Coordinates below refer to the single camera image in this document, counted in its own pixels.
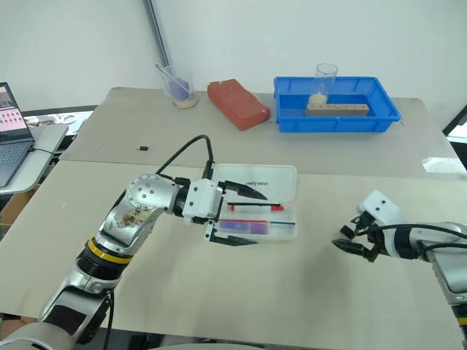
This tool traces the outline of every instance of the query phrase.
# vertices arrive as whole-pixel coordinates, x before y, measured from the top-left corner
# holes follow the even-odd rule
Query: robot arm
[[[151,234],[162,213],[197,224],[208,222],[208,241],[233,246],[256,242],[215,235],[226,190],[266,199],[235,182],[213,182],[142,174],[130,181],[98,232],[88,240],[59,288],[43,307],[37,323],[20,328],[0,342],[1,350],[68,350],[89,342],[104,321],[122,272]]]
[[[453,222],[406,224],[401,210],[380,191],[373,191],[358,207],[354,229],[341,229],[347,239],[338,248],[373,262],[378,254],[430,262],[447,302],[467,337],[467,227]],[[369,249],[354,238],[366,236]]]

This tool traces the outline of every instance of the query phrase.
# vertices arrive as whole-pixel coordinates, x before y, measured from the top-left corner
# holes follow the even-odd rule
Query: white table
[[[271,120],[239,131],[209,100],[178,109],[162,90],[117,87],[96,108],[64,160],[162,164],[186,141],[205,133],[218,163],[288,164],[306,174],[402,177],[463,177],[427,173],[427,158],[458,157],[425,105],[417,98],[394,98],[403,116],[385,133],[280,133],[272,94],[257,94],[271,108]],[[137,150],[148,146],[147,151]],[[174,165],[201,167],[205,146],[193,146]]]
[[[0,311],[37,316],[128,180],[152,171],[59,162],[0,244]],[[201,169],[168,173],[197,179]],[[461,349],[428,263],[369,263],[331,244],[374,189],[407,220],[467,221],[465,181],[300,174],[298,236],[287,243],[211,244],[204,227],[163,215],[115,291],[114,326],[320,349]]]
[[[41,128],[30,128],[30,130],[34,138],[34,148],[55,152],[65,137],[68,126],[63,124],[49,125]],[[7,186],[0,187],[0,195],[25,192],[36,186],[52,159],[53,154],[49,152],[41,150],[29,152]]]

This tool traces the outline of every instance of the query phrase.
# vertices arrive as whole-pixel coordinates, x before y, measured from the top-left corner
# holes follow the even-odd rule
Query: laptop screen
[[[31,139],[28,126],[6,83],[0,83],[0,142]]]

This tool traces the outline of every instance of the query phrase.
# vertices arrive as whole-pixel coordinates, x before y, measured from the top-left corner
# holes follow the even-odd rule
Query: clear plastic cup
[[[163,90],[172,99],[175,106],[187,109],[196,105],[197,99],[193,91],[190,73],[179,74],[170,66],[156,66],[163,80]]]
[[[330,63],[321,63],[316,66],[308,104],[327,103],[329,93],[336,80],[337,71],[337,67]]]

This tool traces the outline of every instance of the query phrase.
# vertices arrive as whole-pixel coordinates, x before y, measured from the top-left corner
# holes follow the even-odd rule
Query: black cable
[[[30,148],[28,152],[32,152],[32,151],[43,151],[43,152],[50,153],[51,155],[55,154],[55,152],[47,151],[46,149],[42,149],[42,148]]]
[[[366,235],[368,233],[374,233],[374,232],[378,232],[380,230],[389,230],[389,229],[392,229],[392,228],[426,228],[428,230],[441,231],[441,232],[445,232],[445,233],[450,233],[451,235],[454,235],[454,236],[457,236],[457,237],[467,238],[467,235],[465,235],[463,233],[460,233],[460,232],[457,232],[457,231],[454,231],[454,230],[450,230],[449,228],[439,227],[439,226],[435,226],[435,225],[427,225],[427,224],[395,224],[395,225],[374,226],[374,227],[370,227],[368,230],[356,233],[355,235],[356,236],[363,236],[363,235]]]
[[[438,248],[462,248],[462,249],[467,249],[467,244],[460,244],[460,243],[437,243],[437,244],[431,244],[430,246],[424,246],[420,250],[420,255],[422,257],[425,256],[426,252],[428,250],[433,250],[433,249],[438,249]]]
[[[204,139],[206,141],[206,147],[207,147],[207,153],[208,153],[208,161],[206,162],[206,167],[204,168],[204,173],[203,177],[206,177],[208,179],[211,179],[212,177],[212,170],[211,165],[214,163],[214,155],[212,155],[212,146],[211,146],[211,140],[209,139],[208,136],[206,135],[198,135],[197,137],[193,137],[189,142],[184,144],[182,148],[180,148],[178,151],[174,153],[155,173],[160,174],[162,171],[164,171],[167,166],[172,163],[175,158],[177,158],[180,154],[182,154],[189,146],[197,142],[198,140]]]
[[[110,292],[109,302],[110,302],[109,323],[107,323],[107,333],[105,335],[104,347],[102,348],[102,350],[107,350],[107,347],[109,346],[110,333],[112,332],[112,323],[114,320],[114,304],[115,304],[115,296],[114,296],[113,290]]]

